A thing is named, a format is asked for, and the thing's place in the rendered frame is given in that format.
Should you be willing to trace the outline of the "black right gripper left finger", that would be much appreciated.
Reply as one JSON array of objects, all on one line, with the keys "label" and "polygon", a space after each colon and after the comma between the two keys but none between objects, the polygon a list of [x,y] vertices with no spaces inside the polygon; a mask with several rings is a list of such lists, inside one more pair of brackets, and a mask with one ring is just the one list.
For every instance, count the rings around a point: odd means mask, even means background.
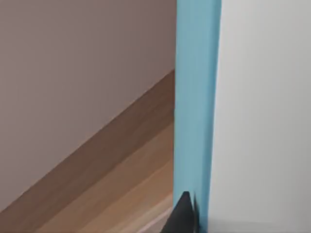
[{"label": "black right gripper left finger", "polygon": [[194,233],[194,211],[188,191],[182,193],[161,233]]}]

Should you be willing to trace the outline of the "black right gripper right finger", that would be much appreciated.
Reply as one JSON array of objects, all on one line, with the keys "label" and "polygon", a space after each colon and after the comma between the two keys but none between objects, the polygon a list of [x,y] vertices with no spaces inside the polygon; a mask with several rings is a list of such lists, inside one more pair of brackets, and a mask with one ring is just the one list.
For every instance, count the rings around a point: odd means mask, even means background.
[{"label": "black right gripper right finger", "polygon": [[193,199],[193,212],[194,212],[193,233],[200,233],[199,209],[198,209],[198,204],[197,204],[197,200],[196,200],[196,195],[195,194],[194,194],[194,199]]}]

